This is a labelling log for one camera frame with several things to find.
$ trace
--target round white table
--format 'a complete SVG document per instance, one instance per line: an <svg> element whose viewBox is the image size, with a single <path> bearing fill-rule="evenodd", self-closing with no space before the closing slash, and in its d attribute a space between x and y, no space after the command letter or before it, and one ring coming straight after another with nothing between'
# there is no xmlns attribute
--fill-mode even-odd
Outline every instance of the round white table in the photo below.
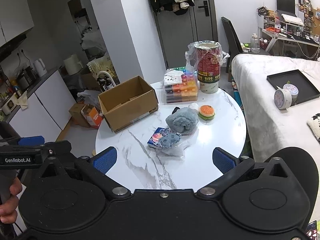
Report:
<svg viewBox="0 0 320 240"><path fill-rule="evenodd" d="M167 104L162 83L151 85L159 100L159 110L124 130L114 133L105 120L96 138L96 153L109 146L117 150L115 165L106 173L111 179L135 189L189 189L195 192L214 181L222 173L212 162L212 152L220 147L239 157L246 137L244 115L236 101L219 89L214 94L199 91L199 106L211 105L216 116L212 121L200 119L195 133L183 136L191 145L185 149L185 158L164 157L147 146L158 127L167 127L165 119L176 106L188 107L193 102Z"/></svg>

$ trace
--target human hand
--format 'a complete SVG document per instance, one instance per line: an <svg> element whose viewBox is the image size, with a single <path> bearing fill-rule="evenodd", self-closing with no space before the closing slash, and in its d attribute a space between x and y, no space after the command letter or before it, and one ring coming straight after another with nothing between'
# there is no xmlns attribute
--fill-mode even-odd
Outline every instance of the human hand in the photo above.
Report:
<svg viewBox="0 0 320 240"><path fill-rule="evenodd" d="M13 224L18 216L16 208L19 199L17 195L22 191L22 184L16 177L10 186L10 193L12 196L3 204L0 205L0 220L4 224Z"/></svg>

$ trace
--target kitchen counter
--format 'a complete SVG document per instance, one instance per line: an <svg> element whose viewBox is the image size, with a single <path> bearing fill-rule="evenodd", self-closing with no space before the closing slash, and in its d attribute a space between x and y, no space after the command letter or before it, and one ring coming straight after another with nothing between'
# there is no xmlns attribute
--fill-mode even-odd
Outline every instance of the kitchen counter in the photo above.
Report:
<svg viewBox="0 0 320 240"><path fill-rule="evenodd" d="M29 98L58 69L59 67L54 67L50 69L45 75L40 77L30 88L28 88L27 98ZM6 117L1 122L9 123L20 108L21 106L16 106L15 109L9 115L6 115Z"/></svg>

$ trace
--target cardboard box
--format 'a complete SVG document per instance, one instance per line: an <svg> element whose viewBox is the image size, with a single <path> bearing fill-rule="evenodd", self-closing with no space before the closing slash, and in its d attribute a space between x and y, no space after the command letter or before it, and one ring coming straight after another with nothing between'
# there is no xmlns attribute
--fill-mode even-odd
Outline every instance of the cardboard box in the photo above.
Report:
<svg viewBox="0 0 320 240"><path fill-rule="evenodd" d="M101 93L98 98L104 119L114 132L158 110L156 92L140 76Z"/></svg>
<svg viewBox="0 0 320 240"><path fill-rule="evenodd" d="M84 104L74 104L70 110L69 113L72 115L72 118L83 127L90 127L90 124L87 122L87 120L84 118L84 116L81 113L82 108L84 108Z"/></svg>
<svg viewBox="0 0 320 240"><path fill-rule="evenodd" d="M103 118L99 115L98 110L93 105L85 105L82 108L81 113L92 128L99 128Z"/></svg>
<svg viewBox="0 0 320 240"><path fill-rule="evenodd" d="M88 90L101 91L97 80L93 77L93 75L90 72L88 67L85 67L84 69L81 70L81 80L82 80L83 85Z"/></svg>

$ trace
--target phone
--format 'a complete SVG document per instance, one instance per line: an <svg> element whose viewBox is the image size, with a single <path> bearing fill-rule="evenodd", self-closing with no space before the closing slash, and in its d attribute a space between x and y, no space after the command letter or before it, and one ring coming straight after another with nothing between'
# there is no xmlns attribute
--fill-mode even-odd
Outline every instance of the phone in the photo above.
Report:
<svg viewBox="0 0 320 240"><path fill-rule="evenodd" d="M311 240L317 240L317 221L311 222L306 229L307 236L310 237Z"/></svg>

